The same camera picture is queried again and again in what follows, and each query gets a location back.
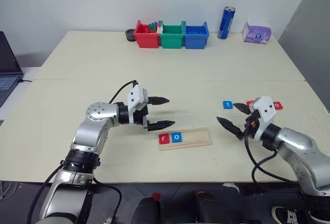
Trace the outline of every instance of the black cable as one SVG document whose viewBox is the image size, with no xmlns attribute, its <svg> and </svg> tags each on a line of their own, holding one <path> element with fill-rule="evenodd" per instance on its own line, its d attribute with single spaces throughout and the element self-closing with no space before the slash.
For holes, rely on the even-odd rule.
<svg viewBox="0 0 330 224">
<path fill-rule="evenodd" d="M 119 200 L 118 200 L 117 206 L 114 209 L 114 212 L 113 212 L 113 215 L 112 215 L 112 219 L 111 219 L 111 222 L 110 222 L 110 224 L 113 224 L 114 223 L 114 219 L 116 217 L 117 210 L 118 210 L 118 208 L 120 206 L 120 203 L 122 202 L 122 193 L 121 193 L 121 191 L 118 188 L 116 188 L 114 186 L 111 186 L 111 185 L 107 185 L 107 184 L 101 183 L 95 177 L 94 177 L 93 181 L 96 184 L 100 185 L 100 186 L 107 187 L 107 188 L 110 188 L 110 189 L 113 189 L 113 190 L 117 191 L 117 193 L 119 195 Z"/>
<path fill-rule="evenodd" d="M 245 144 L 245 148 L 246 148 L 246 151 L 250 157 L 250 160 L 253 162 L 254 166 L 257 167 L 257 169 L 259 169 L 261 172 L 263 172 L 264 174 L 268 175 L 268 176 L 271 176 L 275 179 L 278 179 L 278 180 L 281 180 L 281 181 L 284 181 L 284 182 L 287 182 L 287 183 L 295 183 L 294 181 L 292 180 L 289 180 L 289 179 L 285 179 L 285 178 L 282 178 L 280 176 L 277 176 L 275 174 L 272 174 L 264 169 L 262 169 L 258 163 L 255 161 L 255 159 L 253 158 L 253 155 L 250 151 L 250 147 L 249 147 L 249 128 L 250 128 L 250 122 L 248 121 L 246 123 L 246 129 L 245 129 L 245 132 L 244 132 L 244 144 Z"/>
<path fill-rule="evenodd" d="M 32 82 L 32 81 L 28 81 L 27 79 L 19 79 L 19 83 L 21 82 Z"/>
<path fill-rule="evenodd" d="M 117 97 L 117 95 L 119 94 L 119 92 L 121 92 L 121 90 L 124 89 L 126 86 L 128 86 L 129 84 L 133 84 L 133 87 L 134 87 L 137 83 L 138 82 L 136 80 L 127 82 L 125 85 L 123 85 L 121 88 L 119 88 L 119 90 L 115 93 L 115 95 L 110 100 L 109 104 L 111 104 L 114 101 L 114 99 Z"/>
<path fill-rule="evenodd" d="M 46 185 L 49 183 L 49 181 L 52 179 L 52 177 L 58 172 L 59 169 L 62 168 L 62 165 L 60 165 L 59 167 L 57 167 L 51 175 L 49 175 L 49 177 L 46 179 L 46 181 L 41 185 L 39 191 L 37 192 L 35 198 L 33 199 L 33 202 L 30 206 L 30 210 L 29 213 L 27 215 L 27 224 L 31 224 L 32 222 L 32 214 L 33 211 L 35 210 L 36 204 L 41 196 L 41 193 L 43 192 L 43 190 L 45 189 Z"/>
<path fill-rule="evenodd" d="M 261 166 L 263 163 L 265 163 L 265 162 L 267 162 L 267 161 L 270 161 L 272 158 L 275 158 L 276 156 L 277 156 L 277 151 L 275 150 L 275 151 L 274 151 L 274 154 L 272 154 L 271 156 L 269 156 L 269 157 L 267 157 L 267 158 L 262 159 L 262 160 L 258 163 L 258 165 Z M 253 168 L 253 170 L 252 170 L 251 177 L 252 177 L 253 182 L 254 182 L 255 184 L 258 184 L 258 182 L 256 181 L 256 178 L 255 178 L 255 175 L 254 175 L 255 172 L 256 172 L 256 170 L 257 170 L 257 167 L 255 166 L 255 167 Z"/>
</svg>

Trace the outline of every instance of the blue can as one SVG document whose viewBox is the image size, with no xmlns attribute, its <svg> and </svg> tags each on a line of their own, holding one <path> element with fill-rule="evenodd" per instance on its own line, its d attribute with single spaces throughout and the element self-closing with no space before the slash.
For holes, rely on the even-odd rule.
<svg viewBox="0 0 330 224">
<path fill-rule="evenodd" d="M 226 6 L 223 10 L 222 20 L 219 27 L 218 38 L 226 39 L 228 37 L 230 26 L 235 14 L 235 8 L 232 6 Z"/>
</svg>

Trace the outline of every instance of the storage bin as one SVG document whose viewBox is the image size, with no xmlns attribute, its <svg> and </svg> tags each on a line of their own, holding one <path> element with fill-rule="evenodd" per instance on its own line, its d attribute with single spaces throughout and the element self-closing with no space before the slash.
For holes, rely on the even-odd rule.
<svg viewBox="0 0 330 224">
<path fill-rule="evenodd" d="M 181 49 L 185 35 L 184 21 L 181 22 L 181 25 L 164 25 L 163 21 L 159 21 L 158 26 L 160 27 L 158 30 L 162 47 L 164 49 Z"/>
<path fill-rule="evenodd" d="M 139 47 L 158 48 L 159 46 L 159 34 L 157 33 L 157 27 L 154 31 L 150 31 L 148 24 L 142 24 L 140 20 L 136 25 L 134 36 Z"/>
<path fill-rule="evenodd" d="M 186 26 L 186 22 L 184 22 L 184 30 L 186 49 L 204 49 L 207 38 L 210 36 L 206 22 L 202 26 Z"/>
</svg>

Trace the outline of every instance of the cable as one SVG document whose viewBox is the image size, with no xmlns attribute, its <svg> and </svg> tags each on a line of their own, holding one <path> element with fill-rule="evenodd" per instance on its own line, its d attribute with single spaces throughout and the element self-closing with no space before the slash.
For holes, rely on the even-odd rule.
<svg viewBox="0 0 330 224">
<path fill-rule="evenodd" d="M 110 222 L 110 224 L 113 224 L 113 223 L 114 223 L 114 219 L 115 219 L 115 217 L 116 217 L 117 210 L 118 210 L 118 208 L 119 208 L 119 206 L 120 206 L 120 203 L 122 202 L 122 193 L 121 193 L 121 191 L 120 191 L 118 188 L 116 188 L 116 187 L 114 187 L 114 186 L 111 186 L 111 185 L 107 185 L 107 184 L 101 183 L 101 182 L 98 181 L 95 177 L 94 177 L 93 181 L 94 181 L 96 184 L 98 184 L 98 185 L 101 185 L 101 186 L 103 186 L 103 187 L 107 187 L 107 188 L 110 188 L 110 189 L 113 189 L 113 190 L 117 191 L 117 193 L 118 193 L 118 195 L 119 195 L 119 200 L 118 200 L 117 206 L 116 206 L 115 209 L 114 209 L 114 212 L 113 212 L 113 215 L 112 215 L 112 218 L 111 218 L 111 222 Z"/>
<path fill-rule="evenodd" d="M 261 166 L 263 163 L 267 162 L 267 161 L 270 161 L 272 158 L 275 158 L 277 156 L 277 151 L 275 150 L 274 151 L 274 154 L 272 154 L 271 156 L 267 157 L 267 158 L 264 158 L 263 160 L 261 160 L 258 165 Z M 252 177 L 252 180 L 255 184 L 258 184 L 258 182 L 256 181 L 256 178 L 254 176 L 255 172 L 257 170 L 257 167 L 255 166 L 252 170 L 252 173 L 251 173 L 251 177 Z"/>
<path fill-rule="evenodd" d="M 249 128 L 250 128 L 250 122 L 248 121 L 246 123 L 246 129 L 245 129 L 245 132 L 244 132 L 244 144 L 245 144 L 246 151 L 247 151 L 247 153 L 248 153 L 248 155 L 250 157 L 250 160 L 253 162 L 253 164 L 255 165 L 255 167 L 257 169 L 259 169 L 261 172 L 263 172 L 264 174 L 268 175 L 268 176 L 271 176 L 271 177 L 273 177 L 275 179 L 278 179 L 278 180 L 281 180 L 281 181 L 284 181 L 284 182 L 287 182 L 287 183 L 293 183 L 294 184 L 295 183 L 294 181 L 289 180 L 289 179 L 285 179 L 285 178 L 282 178 L 282 177 L 279 177 L 279 176 L 277 176 L 275 174 L 272 174 L 272 173 L 270 173 L 270 172 L 262 169 L 260 167 L 260 165 L 258 165 L 258 163 L 253 158 L 253 155 L 252 155 L 252 153 L 250 151 L 250 147 L 249 147 Z"/>
<path fill-rule="evenodd" d="M 28 81 L 27 79 L 19 79 L 19 83 L 21 82 L 32 82 L 32 81 Z"/>
<path fill-rule="evenodd" d="M 46 179 L 46 181 L 41 185 L 40 189 L 38 190 L 38 192 L 37 192 L 35 198 L 33 199 L 32 204 L 31 204 L 31 206 L 30 206 L 30 210 L 29 210 L 29 213 L 28 213 L 28 215 L 27 215 L 27 222 L 26 222 L 27 224 L 31 224 L 31 222 L 32 222 L 32 214 L 33 214 L 33 211 L 34 211 L 34 209 L 35 209 L 35 206 L 36 206 L 36 204 L 37 204 L 37 202 L 38 202 L 38 200 L 39 200 L 39 198 L 40 198 L 40 196 L 41 196 L 41 193 L 43 192 L 43 190 L 45 189 L 45 187 L 46 187 L 46 185 L 49 183 L 49 181 L 52 179 L 52 177 L 53 177 L 53 176 L 58 172 L 58 170 L 61 169 L 61 168 L 62 168 L 62 164 L 61 164 L 59 167 L 57 167 L 57 168 L 52 172 L 52 174 L 49 175 L 49 177 Z"/>
<path fill-rule="evenodd" d="M 110 100 L 109 104 L 111 104 L 114 101 L 114 99 L 117 97 L 117 95 L 119 94 L 119 92 L 121 92 L 121 90 L 124 89 L 126 86 L 128 86 L 129 84 L 133 84 L 133 87 L 134 87 L 137 83 L 138 82 L 136 80 L 127 82 L 125 85 L 123 85 L 121 88 L 119 88 L 119 90 L 115 93 L 115 95 Z"/>
<path fill-rule="evenodd" d="M 8 196 L 5 196 L 8 193 L 8 191 L 11 189 L 12 185 L 15 185 L 12 193 Z M 4 188 L 4 181 L 0 181 L 0 201 L 6 200 L 10 198 L 12 195 L 14 195 L 17 188 L 17 182 L 9 182 L 7 188 L 6 189 L 3 188 Z"/>
</svg>

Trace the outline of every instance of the gray wall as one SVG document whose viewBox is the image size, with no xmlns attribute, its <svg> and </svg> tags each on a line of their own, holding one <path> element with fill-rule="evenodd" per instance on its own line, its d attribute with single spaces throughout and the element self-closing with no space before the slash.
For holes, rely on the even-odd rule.
<svg viewBox="0 0 330 224">
<path fill-rule="evenodd" d="M 330 0 L 302 0 L 279 43 L 330 109 Z"/>
</svg>

